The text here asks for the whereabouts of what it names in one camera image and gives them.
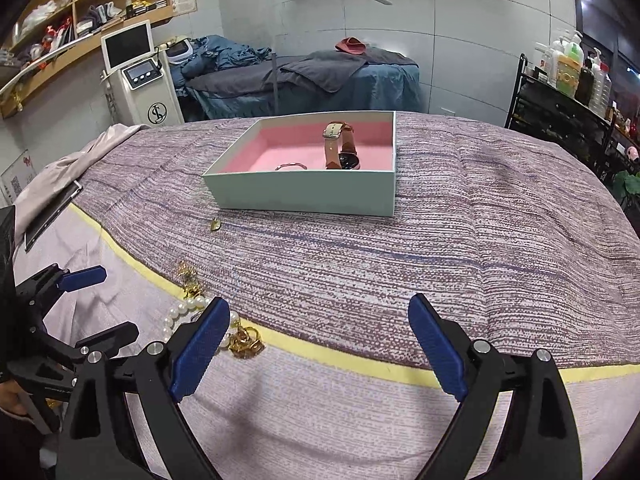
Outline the gold chain jewelry pile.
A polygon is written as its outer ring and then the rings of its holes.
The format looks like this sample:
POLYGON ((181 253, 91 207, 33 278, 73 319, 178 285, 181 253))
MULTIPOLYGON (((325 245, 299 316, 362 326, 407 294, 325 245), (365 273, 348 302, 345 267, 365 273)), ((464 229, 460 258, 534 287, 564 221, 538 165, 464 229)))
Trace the gold chain jewelry pile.
POLYGON ((198 270, 192 264, 181 261, 178 264, 177 276, 183 290, 184 299, 204 295, 204 286, 198 277, 198 270))

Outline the gold ring cluster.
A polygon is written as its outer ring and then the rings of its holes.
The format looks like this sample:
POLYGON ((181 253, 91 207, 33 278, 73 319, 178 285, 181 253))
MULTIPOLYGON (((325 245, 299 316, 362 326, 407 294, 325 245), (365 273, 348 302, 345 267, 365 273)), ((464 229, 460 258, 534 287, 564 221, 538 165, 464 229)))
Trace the gold ring cluster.
POLYGON ((265 350, 265 344, 254 327, 235 326, 228 345, 229 351, 238 359, 253 359, 265 350))

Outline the thin silver bangle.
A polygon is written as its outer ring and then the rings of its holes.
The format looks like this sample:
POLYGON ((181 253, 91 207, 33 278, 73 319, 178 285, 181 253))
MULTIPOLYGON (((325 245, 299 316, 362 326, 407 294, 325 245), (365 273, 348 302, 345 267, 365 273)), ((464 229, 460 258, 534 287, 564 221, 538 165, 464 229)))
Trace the thin silver bangle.
POLYGON ((290 168, 296 168, 301 170, 308 169, 308 167, 302 164, 301 162, 285 162, 284 164, 280 164, 276 168, 274 168, 274 171, 280 171, 283 169, 290 169, 290 168))

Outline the brown strap wristwatch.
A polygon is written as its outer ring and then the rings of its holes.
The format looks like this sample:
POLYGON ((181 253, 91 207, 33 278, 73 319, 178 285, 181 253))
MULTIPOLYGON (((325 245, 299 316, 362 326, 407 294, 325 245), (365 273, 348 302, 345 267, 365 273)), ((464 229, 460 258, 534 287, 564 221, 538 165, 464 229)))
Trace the brown strap wristwatch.
POLYGON ((326 169, 360 168, 354 128, 351 125, 347 122, 330 122, 324 128, 322 136, 326 169))

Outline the small gold pendant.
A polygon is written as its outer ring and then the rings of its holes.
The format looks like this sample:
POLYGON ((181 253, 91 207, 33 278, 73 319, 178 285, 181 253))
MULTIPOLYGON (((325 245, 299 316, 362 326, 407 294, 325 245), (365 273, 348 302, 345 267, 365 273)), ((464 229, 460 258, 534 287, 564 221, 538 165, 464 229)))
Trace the small gold pendant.
POLYGON ((210 223, 209 223, 209 231, 210 232, 216 232, 221 228, 221 221, 217 218, 213 219, 210 223))

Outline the white beauty machine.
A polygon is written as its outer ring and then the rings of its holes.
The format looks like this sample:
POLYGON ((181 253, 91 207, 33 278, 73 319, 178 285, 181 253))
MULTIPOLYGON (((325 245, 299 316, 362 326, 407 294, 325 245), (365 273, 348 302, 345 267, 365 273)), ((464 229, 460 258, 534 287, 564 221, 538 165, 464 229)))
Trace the white beauty machine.
POLYGON ((166 51, 154 44, 149 20, 103 36, 101 50, 101 82, 112 122, 150 127, 184 123, 166 51))

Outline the green box pink lining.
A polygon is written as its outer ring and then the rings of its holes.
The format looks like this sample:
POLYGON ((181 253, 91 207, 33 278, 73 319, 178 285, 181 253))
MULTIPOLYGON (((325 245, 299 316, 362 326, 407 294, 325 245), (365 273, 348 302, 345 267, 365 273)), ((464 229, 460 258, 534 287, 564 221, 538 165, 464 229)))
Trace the green box pink lining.
POLYGON ((395 213, 397 114, 355 110, 267 117, 248 127, 202 174, 222 209, 391 217, 395 213), (326 169, 323 130, 354 128, 357 170, 326 169), (274 171, 285 162, 296 168, 274 171))

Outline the green potted plant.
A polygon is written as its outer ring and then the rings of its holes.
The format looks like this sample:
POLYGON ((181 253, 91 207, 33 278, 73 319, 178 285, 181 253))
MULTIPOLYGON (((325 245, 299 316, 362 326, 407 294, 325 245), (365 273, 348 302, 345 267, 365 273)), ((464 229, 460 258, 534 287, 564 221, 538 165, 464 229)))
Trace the green potted plant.
POLYGON ((630 174, 628 171, 618 172, 613 179, 612 194, 623 209, 629 207, 635 200, 639 199, 640 183, 638 174, 630 174))

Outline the wooden cubby shelf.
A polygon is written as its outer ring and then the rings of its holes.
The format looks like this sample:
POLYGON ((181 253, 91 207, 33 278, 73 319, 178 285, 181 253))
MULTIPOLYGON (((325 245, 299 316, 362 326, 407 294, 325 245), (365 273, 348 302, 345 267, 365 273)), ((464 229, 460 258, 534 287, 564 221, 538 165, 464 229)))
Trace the wooden cubby shelf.
POLYGON ((26 0, 1 33, 2 49, 23 70, 1 90, 2 116, 16 115, 62 73, 98 52, 104 36, 173 17, 170 0, 26 0))

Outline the crumpled blue bedding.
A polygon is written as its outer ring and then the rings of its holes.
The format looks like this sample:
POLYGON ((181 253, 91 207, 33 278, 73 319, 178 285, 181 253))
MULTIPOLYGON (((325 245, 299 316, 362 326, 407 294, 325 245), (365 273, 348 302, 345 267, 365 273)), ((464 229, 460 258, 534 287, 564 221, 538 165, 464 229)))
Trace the crumpled blue bedding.
POLYGON ((218 35, 186 38, 170 48, 176 47, 186 47, 184 52, 167 55, 171 78, 176 87, 184 86, 187 81, 202 75, 252 66, 271 58, 271 49, 268 47, 254 48, 218 35))

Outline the black trolley rack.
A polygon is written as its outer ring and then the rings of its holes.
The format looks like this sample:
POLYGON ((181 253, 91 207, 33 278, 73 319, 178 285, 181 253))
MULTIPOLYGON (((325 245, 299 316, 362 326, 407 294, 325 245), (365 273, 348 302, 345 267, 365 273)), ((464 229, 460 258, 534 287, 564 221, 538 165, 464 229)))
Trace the black trolley rack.
POLYGON ((533 77, 529 69, 528 58, 522 53, 504 126, 558 144, 602 181, 622 171, 625 157, 616 150, 613 126, 588 107, 533 77))

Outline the dark grey blanket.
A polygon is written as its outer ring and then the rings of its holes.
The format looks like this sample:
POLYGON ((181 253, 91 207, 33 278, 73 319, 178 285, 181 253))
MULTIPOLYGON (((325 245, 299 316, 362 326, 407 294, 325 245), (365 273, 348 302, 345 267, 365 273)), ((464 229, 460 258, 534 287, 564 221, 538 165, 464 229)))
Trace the dark grey blanket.
POLYGON ((312 84, 326 93, 336 93, 358 70, 368 66, 414 66, 417 62, 405 55, 367 47, 363 55, 350 55, 337 50, 314 51, 306 56, 278 58, 276 81, 278 84, 303 86, 312 84))

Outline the green lotion bottle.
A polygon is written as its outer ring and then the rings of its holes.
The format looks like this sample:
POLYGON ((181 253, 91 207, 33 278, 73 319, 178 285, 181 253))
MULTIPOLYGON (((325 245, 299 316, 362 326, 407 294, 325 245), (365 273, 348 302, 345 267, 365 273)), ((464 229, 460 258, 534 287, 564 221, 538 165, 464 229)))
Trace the green lotion bottle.
POLYGON ((578 84, 584 51, 579 32, 567 32, 554 43, 555 87, 566 96, 574 98, 578 84))

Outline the blue massage bed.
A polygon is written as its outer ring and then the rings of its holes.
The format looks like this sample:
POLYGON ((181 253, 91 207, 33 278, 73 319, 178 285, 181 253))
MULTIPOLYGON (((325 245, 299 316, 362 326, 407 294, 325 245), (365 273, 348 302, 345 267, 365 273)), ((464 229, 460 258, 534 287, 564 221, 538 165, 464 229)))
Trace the blue massage bed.
POLYGON ((200 55, 175 70, 186 122, 332 110, 420 112, 420 68, 411 58, 374 47, 353 55, 316 51, 218 70, 200 55))

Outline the red cloth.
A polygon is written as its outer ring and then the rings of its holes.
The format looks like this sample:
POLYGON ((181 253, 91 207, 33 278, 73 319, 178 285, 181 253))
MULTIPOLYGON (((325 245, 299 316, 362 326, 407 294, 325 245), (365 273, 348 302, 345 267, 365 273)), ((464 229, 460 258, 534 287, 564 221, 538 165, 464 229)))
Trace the red cloth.
POLYGON ((355 37, 346 37, 340 40, 335 49, 338 52, 347 53, 350 55, 363 55, 367 51, 367 45, 355 37))

